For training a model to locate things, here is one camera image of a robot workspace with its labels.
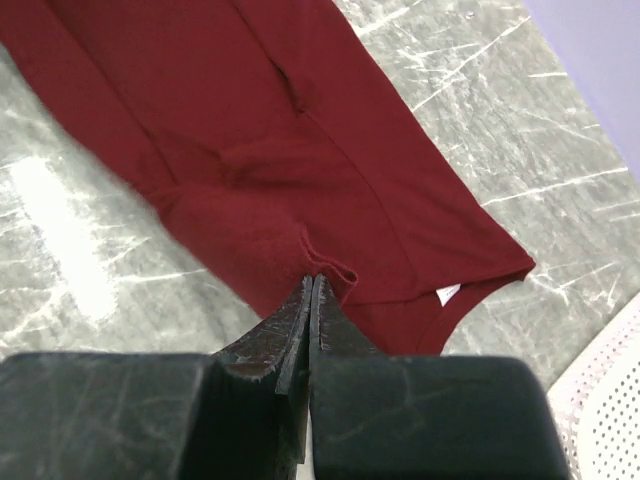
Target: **gray marble table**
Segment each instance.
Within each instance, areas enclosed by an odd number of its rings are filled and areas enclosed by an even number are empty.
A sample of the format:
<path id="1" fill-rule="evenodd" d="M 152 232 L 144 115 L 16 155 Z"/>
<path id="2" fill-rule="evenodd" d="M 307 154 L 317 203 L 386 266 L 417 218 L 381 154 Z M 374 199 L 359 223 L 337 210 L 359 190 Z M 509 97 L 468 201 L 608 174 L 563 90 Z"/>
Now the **gray marble table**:
<path id="1" fill-rule="evenodd" d="M 640 290 L 640 188 L 516 0 L 341 0 L 487 210 L 537 259 L 447 353 L 526 360 L 549 386 Z M 71 141 L 0 50 L 0 359 L 213 352 L 255 314 Z"/>

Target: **clothing tag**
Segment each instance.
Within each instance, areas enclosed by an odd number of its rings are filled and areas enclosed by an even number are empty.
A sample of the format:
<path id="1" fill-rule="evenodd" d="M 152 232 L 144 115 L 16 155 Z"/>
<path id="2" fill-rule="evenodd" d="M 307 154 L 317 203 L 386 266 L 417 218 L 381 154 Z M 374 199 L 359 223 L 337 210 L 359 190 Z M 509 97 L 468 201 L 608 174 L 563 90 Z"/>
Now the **clothing tag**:
<path id="1" fill-rule="evenodd" d="M 436 290 L 440 303 L 443 307 L 449 302 L 449 300 L 451 300 L 451 297 L 458 293 L 458 290 L 460 290 L 460 284 Z"/>

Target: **red shirt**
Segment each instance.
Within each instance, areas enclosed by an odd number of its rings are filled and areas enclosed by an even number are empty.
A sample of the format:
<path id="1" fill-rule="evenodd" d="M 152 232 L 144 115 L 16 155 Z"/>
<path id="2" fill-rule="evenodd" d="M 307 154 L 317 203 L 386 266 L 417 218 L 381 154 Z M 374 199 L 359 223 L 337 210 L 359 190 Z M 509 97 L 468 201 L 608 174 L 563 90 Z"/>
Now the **red shirt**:
<path id="1" fill-rule="evenodd" d="M 261 316 L 323 273 L 382 350 L 437 353 L 534 266 L 331 0 L 0 0 L 0 41 Z M 457 284 L 443 306 L 436 290 Z"/>

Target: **white mesh basket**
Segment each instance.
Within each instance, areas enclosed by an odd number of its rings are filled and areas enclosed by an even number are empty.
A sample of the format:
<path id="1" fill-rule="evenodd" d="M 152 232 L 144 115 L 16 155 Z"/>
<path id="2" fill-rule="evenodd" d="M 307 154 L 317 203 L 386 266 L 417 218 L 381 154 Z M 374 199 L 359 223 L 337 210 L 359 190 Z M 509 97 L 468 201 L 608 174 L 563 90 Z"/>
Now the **white mesh basket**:
<path id="1" fill-rule="evenodd" d="M 548 393 L 573 478 L 640 480 L 640 294 Z"/>

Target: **maroon garment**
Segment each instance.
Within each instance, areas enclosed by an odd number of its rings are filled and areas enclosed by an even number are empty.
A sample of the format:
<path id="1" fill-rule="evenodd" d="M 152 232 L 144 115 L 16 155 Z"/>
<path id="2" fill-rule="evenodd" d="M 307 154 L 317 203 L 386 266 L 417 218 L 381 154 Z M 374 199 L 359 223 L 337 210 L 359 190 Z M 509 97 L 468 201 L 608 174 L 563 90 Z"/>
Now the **maroon garment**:
<path id="1" fill-rule="evenodd" d="M 0 0 L 55 118 L 261 316 L 324 273 L 382 350 L 440 352 L 533 260 L 331 0 Z M 435 291 L 462 284 L 444 307 Z"/>

